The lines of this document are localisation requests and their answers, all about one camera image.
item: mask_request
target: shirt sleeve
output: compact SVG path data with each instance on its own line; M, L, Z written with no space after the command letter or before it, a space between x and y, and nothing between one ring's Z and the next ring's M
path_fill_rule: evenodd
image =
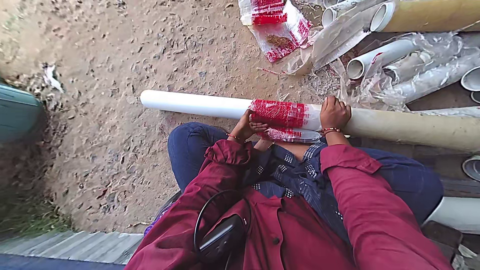
M320 158L359 269L452 269L438 247L423 236L406 203L375 173L381 163L346 145L329 146Z
M205 153L198 176L140 243L125 270L200 269L193 250L193 231L200 210L222 190L235 189L242 168L250 160L252 144L219 140ZM203 215L201 233L210 229L234 201L219 196Z

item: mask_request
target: person's left hand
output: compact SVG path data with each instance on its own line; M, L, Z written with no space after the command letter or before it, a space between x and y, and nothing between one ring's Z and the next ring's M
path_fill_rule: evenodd
M262 132L268 129L268 125L264 123L252 123L250 122L250 115L253 113L252 110L246 110L245 113L240 118L240 121L237 123L231 135L237 137L238 139L229 137L228 140L236 140L239 143L243 143L245 140L250 138L253 134Z

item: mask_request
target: beige pipe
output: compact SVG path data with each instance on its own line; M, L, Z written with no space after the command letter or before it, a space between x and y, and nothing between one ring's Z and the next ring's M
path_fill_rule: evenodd
M407 144L480 152L480 118L355 109L346 132Z
M384 3L372 20L374 32L448 32L475 24L480 31L479 0L408 0Z

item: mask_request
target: teal object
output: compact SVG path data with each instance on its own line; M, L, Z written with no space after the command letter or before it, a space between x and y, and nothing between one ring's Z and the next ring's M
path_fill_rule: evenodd
M44 115L42 103L32 94L0 84L0 143L28 138Z

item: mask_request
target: hand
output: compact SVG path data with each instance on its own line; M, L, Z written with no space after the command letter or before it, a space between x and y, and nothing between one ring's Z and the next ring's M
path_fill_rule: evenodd
M250 115L253 113L251 110L246 110L240 118L240 121L230 133L237 137L239 142L243 143L246 139L250 138L253 134L262 132L268 129L268 125L264 123L251 123Z
M320 122L322 128L343 129L352 117L352 108L334 96L327 96L322 104Z

